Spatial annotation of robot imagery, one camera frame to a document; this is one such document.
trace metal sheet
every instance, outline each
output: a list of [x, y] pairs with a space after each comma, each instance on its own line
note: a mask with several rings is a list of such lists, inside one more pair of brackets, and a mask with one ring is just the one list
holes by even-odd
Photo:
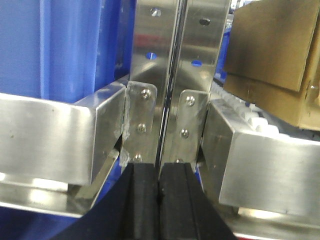
[[153, 149], [153, 120], [157, 88], [148, 83], [129, 81], [126, 90], [120, 165], [128, 162], [154, 163], [148, 158]]
[[320, 225], [320, 142], [256, 132], [224, 100], [213, 99], [202, 149], [221, 204]]
[[68, 186], [68, 191], [8, 184], [0, 181], [0, 206], [79, 218], [95, 204], [119, 152], [112, 149], [90, 186]]
[[165, 162], [175, 160], [170, 155], [182, 91], [210, 91], [230, 3], [230, 0], [187, 1], [163, 146]]
[[112, 83], [75, 104], [0, 93], [0, 169], [88, 185], [122, 132], [125, 86]]
[[169, 159], [192, 163], [195, 168], [200, 139], [208, 110], [209, 93], [184, 90], [177, 108], [177, 127], [170, 146]]
[[319, 226], [312, 226], [306, 217], [244, 208], [237, 211], [233, 207], [219, 204], [218, 196], [213, 191], [215, 183], [212, 181], [212, 175], [208, 171], [205, 160], [201, 157], [199, 161], [203, 190], [237, 237], [252, 240], [319, 239]]
[[137, 0], [136, 4], [130, 80], [157, 88], [153, 144], [143, 158], [147, 163], [156, 160], [179, 7], [179, 0]]

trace cardboard box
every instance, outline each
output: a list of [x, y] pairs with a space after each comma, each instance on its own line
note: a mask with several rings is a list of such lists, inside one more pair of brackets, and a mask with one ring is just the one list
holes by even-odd
[[320, 131], [320, 0], [262, 0], [235, 12], [224, 88]]

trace bolt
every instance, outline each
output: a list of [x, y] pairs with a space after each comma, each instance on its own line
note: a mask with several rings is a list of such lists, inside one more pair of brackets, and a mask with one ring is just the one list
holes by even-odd
[[193, 105], [195, 105], [195, 101], [196, 99], [194, 96], [187, 96], [185, 99], [185, 102], [189, 107], [192, 107]]
[[141, 91], [141, 96], [144, 100], [148, 100], [151, 97], [151, 91], [145, 88]]
[[183, 164], [184, 161], [181, 158], [178, 158], [177, 160], [175, 160], [176, 164]]
[[150, 14], [152, 17], [161, 17], [161, 10], [157, 7], [153, 7], [150, 9]]
[[138, 127], [136, 128], [139, 133], [143, 134], [147, 131], [147, 127], [144, 123], [140, 123]]
[[142, 162], [142, 156], [141, 156], [141, 154], [135, 155], [132, 161], [133, 161], [134, 163], [141, 163], [141, 162]]
[[180, 135], [182, 138], [187, 139], [189, 137], [189, 131], [187, 129], [182, 129]]

